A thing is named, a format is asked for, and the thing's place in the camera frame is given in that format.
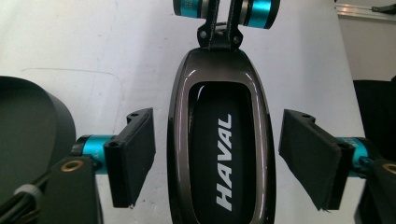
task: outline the white wall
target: white wall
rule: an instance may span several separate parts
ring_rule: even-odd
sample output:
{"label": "white wall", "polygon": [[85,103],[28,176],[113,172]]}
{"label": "white wall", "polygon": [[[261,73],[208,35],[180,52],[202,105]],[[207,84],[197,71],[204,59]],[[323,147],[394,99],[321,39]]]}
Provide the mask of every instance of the white wall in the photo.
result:
{"label": "white wall", "polygon": [[[386,6],[394,0],[342,0],[359,6]],[[354,79],[390,80],[396,76],[396,24],[340,19],[350,72]]]}

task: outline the white table surface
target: white table surface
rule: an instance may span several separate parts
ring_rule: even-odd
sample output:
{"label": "white table surface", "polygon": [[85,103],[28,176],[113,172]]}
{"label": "white table surface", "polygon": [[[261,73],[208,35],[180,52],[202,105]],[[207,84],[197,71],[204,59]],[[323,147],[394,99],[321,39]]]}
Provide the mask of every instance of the white table surface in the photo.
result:
{"label": "white table surface", "polygon": [[[77,135],[118,133],[125,116],[154,107],[157,154],[134,210],[114,209],[98,176],[106,223],[170,223],[166,124],[175,74],[198,47],[204,21],[177,17],[172,1],[3,0],[0,75],[23,77],[69,108]],[[276,151],[283,109],[300,110],[337,136],[363,136],[332,0],[283,0],[271,30],[240,27],[262,79]],[[347,181],[341,210],[318,212],[276,153],[276,223],[354,223],[362,180]]]}

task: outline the black plastic panel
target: black plastic panel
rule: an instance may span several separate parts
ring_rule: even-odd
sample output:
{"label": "black plastic panel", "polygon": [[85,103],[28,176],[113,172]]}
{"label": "black plastic panel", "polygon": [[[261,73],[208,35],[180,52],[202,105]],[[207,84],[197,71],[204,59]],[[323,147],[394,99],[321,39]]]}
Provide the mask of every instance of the black plastic panel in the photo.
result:
{"label": "black plastic panel", "polygon": [[154,162],[152,108],[130,114],[128,125],[105,143],[105,156],[114,207],[135,205]]}
{"label": "black plastic panel", "polygon": [[338,209],[355,148],[315,124],[315,118],[285,110],[279,154],[317,209]]}

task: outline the black mount post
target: black mount post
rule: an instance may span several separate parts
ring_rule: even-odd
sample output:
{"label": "black mount post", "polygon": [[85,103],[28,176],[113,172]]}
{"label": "black mount post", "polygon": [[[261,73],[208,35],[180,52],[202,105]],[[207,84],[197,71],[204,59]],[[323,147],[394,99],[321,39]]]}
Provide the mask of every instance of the black mount post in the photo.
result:
{"label": "black mount post", "polygon": [[198,42],[201,48],[209,50],[238,49],[243,40],[243,35],[238,30],[243,1],[231,1],[228,21],[226,23],[217,23],[219,2],[220,0],[209,1],[206,22],[197,31]]}

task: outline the black clamp arm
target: black clamp arm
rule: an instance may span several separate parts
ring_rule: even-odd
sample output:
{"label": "black clamp arm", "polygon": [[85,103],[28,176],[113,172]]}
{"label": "black clamp arm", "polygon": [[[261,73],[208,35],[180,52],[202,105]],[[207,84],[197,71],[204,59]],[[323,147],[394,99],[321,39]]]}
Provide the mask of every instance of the black clamp arm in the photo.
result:
{"label": "black clamp arm", "polygon": [[381,12],[389,15],[396,15],[396,4],[385,7],[372,7],[373,12]]}

